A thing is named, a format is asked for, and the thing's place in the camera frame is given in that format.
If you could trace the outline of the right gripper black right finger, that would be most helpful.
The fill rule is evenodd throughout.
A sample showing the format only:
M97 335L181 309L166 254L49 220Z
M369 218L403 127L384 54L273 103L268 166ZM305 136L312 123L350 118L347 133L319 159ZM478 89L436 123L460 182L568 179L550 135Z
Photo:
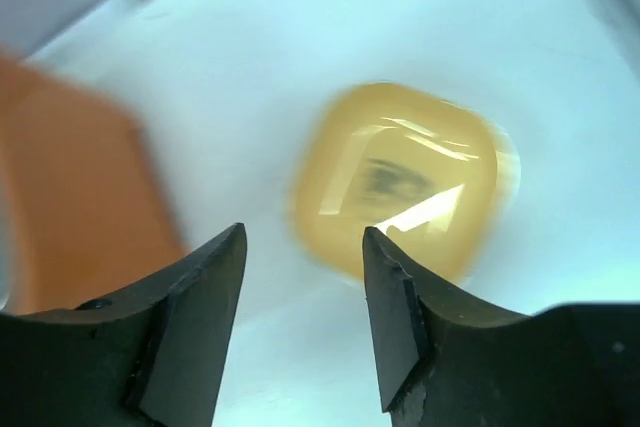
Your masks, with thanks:
M527 316L362 241L382 410L396 426L635 426L639 307L564 304Z

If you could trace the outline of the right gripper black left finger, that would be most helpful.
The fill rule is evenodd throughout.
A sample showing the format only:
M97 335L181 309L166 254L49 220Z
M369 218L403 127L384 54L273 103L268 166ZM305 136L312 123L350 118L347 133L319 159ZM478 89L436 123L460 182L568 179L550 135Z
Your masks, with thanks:
M208 426L240 296L237 223L75 309L1 318L5 426Z

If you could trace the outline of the small yellow square dish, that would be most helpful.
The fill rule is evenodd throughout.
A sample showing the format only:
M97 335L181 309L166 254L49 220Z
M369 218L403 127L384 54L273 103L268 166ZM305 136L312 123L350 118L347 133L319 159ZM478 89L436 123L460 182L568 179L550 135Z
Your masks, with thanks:
M363 233L374 227L463 282L520 172L495 122L402 84L361 84L327 107L297 175L291 226L312 256L356 279Z

